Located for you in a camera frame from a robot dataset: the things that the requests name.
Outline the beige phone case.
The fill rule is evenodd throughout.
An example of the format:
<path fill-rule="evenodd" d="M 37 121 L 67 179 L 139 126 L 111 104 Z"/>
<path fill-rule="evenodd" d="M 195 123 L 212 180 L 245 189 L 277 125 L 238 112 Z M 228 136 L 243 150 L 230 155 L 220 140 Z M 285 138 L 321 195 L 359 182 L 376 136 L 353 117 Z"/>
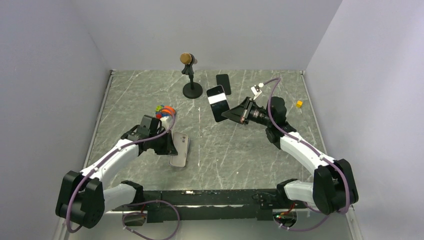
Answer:
<path fill-rule="evenodd" d="M 172 167 L 184 168 L 187 163 L 190 138 L 185 133 L 174 132 L 172 134 L 172 141 L 177 150 L 177 154 L 170 157 L 169 165 Z"/>

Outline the phone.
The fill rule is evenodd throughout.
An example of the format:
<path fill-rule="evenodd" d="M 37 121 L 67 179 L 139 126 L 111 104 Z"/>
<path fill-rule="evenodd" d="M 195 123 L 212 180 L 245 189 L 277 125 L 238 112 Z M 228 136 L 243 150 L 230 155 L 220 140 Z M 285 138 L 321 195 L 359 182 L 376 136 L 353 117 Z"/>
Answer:
<path fill-rule="evenodd" d="M 216 78 L 216 84 L 222 86 L 224 92 L 226 95 L 231 95 L 231 84 L 230 84 L 230 78 L 228 74 L 217 74 L 215 76 Z"/>
<path fill-rule="evenodd" d="M 219 123 L 226 120 L 227 118 L 222 116 L 222 113 L 228 111 L 230 107 L 223 86 L 217 85 L 208 89 L 206 95 L 215 122 Z"/>

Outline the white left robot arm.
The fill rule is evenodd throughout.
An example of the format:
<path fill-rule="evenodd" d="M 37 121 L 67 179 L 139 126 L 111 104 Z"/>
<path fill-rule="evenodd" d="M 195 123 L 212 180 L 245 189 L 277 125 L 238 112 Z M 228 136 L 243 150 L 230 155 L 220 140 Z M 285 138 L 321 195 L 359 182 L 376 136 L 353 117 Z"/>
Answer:
<path fill-rule="evenodd" d="M 175 156 L 172 128 L 176 115 L 144 115 L 140 124 L 122 134 L 116 145 L 95 163 L 79 172 L 70 170 L 62 179 L 55 214 L 65 220 L 69 233 L 93 228 L 105 212 L 126 205 L 131 210 L 144 203 L 142 185 L 125 180 L 106 190 L 104 185 L 129 162 L 152 149 L 156 155 Z"/>

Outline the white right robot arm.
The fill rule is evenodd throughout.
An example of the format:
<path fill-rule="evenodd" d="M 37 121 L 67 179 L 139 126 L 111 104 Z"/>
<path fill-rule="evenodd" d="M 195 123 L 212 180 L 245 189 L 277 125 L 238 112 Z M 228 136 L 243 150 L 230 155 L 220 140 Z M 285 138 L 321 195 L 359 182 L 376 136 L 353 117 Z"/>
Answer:
<path fill-rule="evenodd" d="M 313 204 L 325 215 L 342 212 L 359 200 L 350 163 L 335 160 L 308 143 L 286 118 L 287 109 L 281 97 L 273 96 L 266 106 L 258 106 L 250 97 L 221 116 L 238 124 L 254 122 L 266 127 L 268 141 L 288 153 L 312 175 L 312 182 L 292 178 L 276 187 L 276 203 L 288 208 L 295 201 Z"/>

